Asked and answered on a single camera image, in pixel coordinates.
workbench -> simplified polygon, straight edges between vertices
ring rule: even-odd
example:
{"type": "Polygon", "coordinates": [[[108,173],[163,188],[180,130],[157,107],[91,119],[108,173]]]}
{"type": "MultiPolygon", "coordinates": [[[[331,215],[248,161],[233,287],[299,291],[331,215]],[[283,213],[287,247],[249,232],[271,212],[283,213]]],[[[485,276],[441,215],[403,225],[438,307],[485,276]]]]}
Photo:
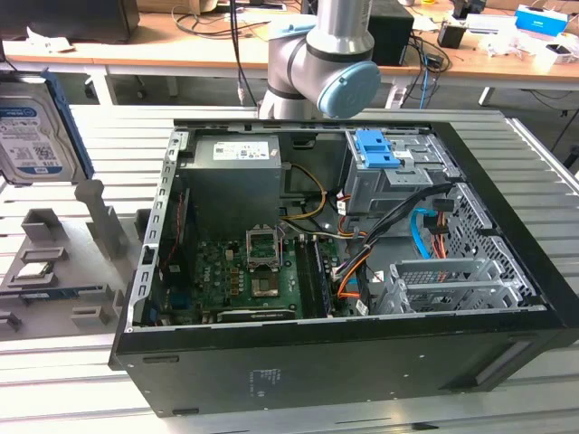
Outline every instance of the workbench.
{"type": "MultiPolygon", "coordinates": [[[[409,9],[413,14],[426,14],[439,23],[451,9],[451,3],[439,0],[429,6],[409,9]]],[[[289,8],[288,13],[296,12],[289,8]]],[[[486,9],[487,14],[512,14],[509,11],[486,9]]],[[[197,26],[198,31],[223,30],[223,21],[197,26]]],[[[436,33],[419,34],[436,43],[436,33]]],[[[267,78],[267,26],[246,32],[240,38],[242,64],[249,78],[267,78]]],[[[556,65],[549,72],[541,71],[527,54],[490,58],[478,49],[481,36],[466,33],[458,50],[446,49],[452,68],[439,78],[439,84],[450,86],[486,87],[480,104],[488,103],[494,88],[533,90],[579,90],[579,64],[556,65]]],[[[176,95],[176,76],[237,78],[237,65],[230,39],[214,40],[193,36],[178,30],[170,14],[141,14],[138,29],[129,44],[104,45],[75,43],[76,51],[46,54],[26,42],[5,42],[8,58],[22,71],[41,71],[48,67],[54,72],[85,73],[92,77],[100,104],[117,104],[110,80],[111,75],[167,76],[169,93],[176,95]]],[[[0,64],[0,69],[9,69],[0,64]]],[[[420,72],[418,56],[408,50],[404,65],[381,67],[382,82],[392,83],[385,106],[399,108],[403,94],[420,72]]]]}
{"type": "MultiPolygon", "coordinates": [[[[174,119],[254,116],[244,108],[208,107],[77,106],[72,112],[106,186],[105,202],[121,218],[151,205],[174,119]]],[[[384,111],[360,116],[384,118],[384,111]]],[[[491,110],[393,110],[388,118],[450,121],[579,289],[579,243],[572,239],[579,233],[579,183],[519,122],[491,110]]],[[[22,218],[34,207],[52,207],[64,220],[88,218],[70,185],[8,185],[0,194],[0,274],[22,241],[22,218]]],[[[452,434],[534,434],[570,432],[579,424],[579,345],[542,354],[488,393],[161,420],[126,373],[108,368],[112,340],[94,335],[0,343],[0,432],[367,433],[430,425],[452,434]]]]}

table leg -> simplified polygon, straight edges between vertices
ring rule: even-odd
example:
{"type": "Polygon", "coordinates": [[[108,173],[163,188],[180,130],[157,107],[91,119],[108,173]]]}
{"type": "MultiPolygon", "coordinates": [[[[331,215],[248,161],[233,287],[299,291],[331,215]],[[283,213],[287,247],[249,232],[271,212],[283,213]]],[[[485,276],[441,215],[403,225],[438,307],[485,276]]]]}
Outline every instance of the table leg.
{"type": "Polygon", "coordinates": [[[486,107],[490,103],[492,94],[495,93],[495,88],[485,88],[480,95],[479,105],[481,107],[486,107]]]}
{"type": "Polygon", "coordinates": [[[116,106],[119,104],[109,75],[91,74],[90,76],[101,106],[116,106]]]}
{"type": "Polygon", "coordinates": [[[169,97],[175,98],[179,96],[179,87],[177,85],[177,77],[169,76],[166,78],[166,86],[169,88],[169,97]]]}
{"type": "Polygon", "coordinates": [[[385,109],[400,109],[412,77],[397,77],[392,82],[385,109]]]}

floor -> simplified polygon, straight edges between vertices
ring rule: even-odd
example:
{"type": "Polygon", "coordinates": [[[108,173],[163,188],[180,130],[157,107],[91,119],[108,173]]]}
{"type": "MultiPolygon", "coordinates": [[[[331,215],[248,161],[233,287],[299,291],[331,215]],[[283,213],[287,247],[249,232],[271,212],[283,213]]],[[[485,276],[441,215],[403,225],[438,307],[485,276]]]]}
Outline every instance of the floor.
{"type": "MultiPolygon", "coordinates": [[[[84,95],[83,82],[85,76],[61,74],[62,84],[65,88],[70,103],[72,104],[96,104],[94,99],[87,99],[84,95]]],[[[119,104],[154,104],[154,105],[198,105],[198,106],[236,106],[237,99],[236,80],[213,79],[213,78],[178,78],[179,96],[168,96],[166,80],[163,77],[142,77],[147,89],[147,97],[137,97],[138,84],[133,77],[115,77],[115,90],[119,104]]],[[[261,99],[266,90],[265,80],[250,80],[256,99],[261,99]]],[[[388,86],[383,87],[376,94],[372,107],[383,107],[386,101],[388,86]]],[[[483,109],[478,100],[482,88],[464,87],[440,87],[432,96],[429,109],[483,109]]],[[[529,130],[547,147],[551,147],[557,136],[564,128],[573,110],[579,108],[579,92],[567,95],[567,92],[544,91],[543,95],[537,95],[528,90],[497,90],[487,109],[502,111],[507,117],[519,118],[529,130]],[[546,107],[539,102],[539,97],[553,108],[546,107]],[[562,117],[562,109],[568,109],[568,117],[562,117]]],[[[413,96],[420,97],[420,91],[416,89],[413,96]]],[[[416,108],[418,100],[408,99],[407,108],[416,108]]],[[[555,150],[559,159],[565,159],[570,152],[571,145],[579,145],[579,118],[565,133],[564,138],[555,150]]],[[[579,170],[579,163],[573,169],[579,170]]]]}

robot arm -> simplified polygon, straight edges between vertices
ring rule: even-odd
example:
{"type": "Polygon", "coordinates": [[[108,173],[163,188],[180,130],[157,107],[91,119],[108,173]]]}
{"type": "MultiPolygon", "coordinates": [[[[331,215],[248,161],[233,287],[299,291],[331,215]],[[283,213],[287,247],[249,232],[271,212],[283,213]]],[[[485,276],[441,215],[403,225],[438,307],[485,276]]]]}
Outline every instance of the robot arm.
{"type": "Polygon", "coordinates": [[[371,0],[319,0],[318,16],[271,24],[268,91],[260,118],[351,118],[372,101],[380,71],[369,61],[371,0]]]}

desk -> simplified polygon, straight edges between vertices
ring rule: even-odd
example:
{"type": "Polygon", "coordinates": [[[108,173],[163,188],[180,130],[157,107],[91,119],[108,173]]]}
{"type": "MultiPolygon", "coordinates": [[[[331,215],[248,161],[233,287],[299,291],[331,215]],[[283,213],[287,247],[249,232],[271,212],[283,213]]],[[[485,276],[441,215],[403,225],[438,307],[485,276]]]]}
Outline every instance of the desk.
{"type": "MultiPolygon", "coordinates": [[[[450,9],[450,3],[439,0],[436,5],[415,7],[415,12],[411,12],[427,14],[438,22],[450,9]]],[[[486,12],[511,14],[492,9],[486,12]]],[[[222,30],[225,25],[220,22],[199,26],[199,29],[222,30]]],[[[264,26],[254,33],[249,33],[250,38],[240,39],[242,63],[249,78],[265,79],[267,29],[264,26]]],[[[436,43],[435,33],[422,33],[421,37],[436,43]]],[[[460,49],[445,50],[453,65],[440,76],[441,85],[487,87],[481,103],[488,101],[491,88],[579,90],[579,64],[556,65],[551,71],[544,72],[526,54],[523,60],[514,55],[489,58],[477,48],[479,39],[479,35],[466,33],[460,49]]],[[[89,74],[103,105],[117,103],[109,79],[111,74],[237,77],[231,40],[216,41],[183,33],[175,27],[169,14],[142,14],[140,26],[127,45],[74,45],[75,52],[46,54],[25,42],[5,42],[5,50],[14,66],[23,71],[41,71],[49,67],[55,72],[89,74]]],[[[399,108],[406,88],[420,71],[418,56],[409,50],[403,66],[381,67],[380,70],[382,82],[393,84],[386,107],[399,108]]]]}

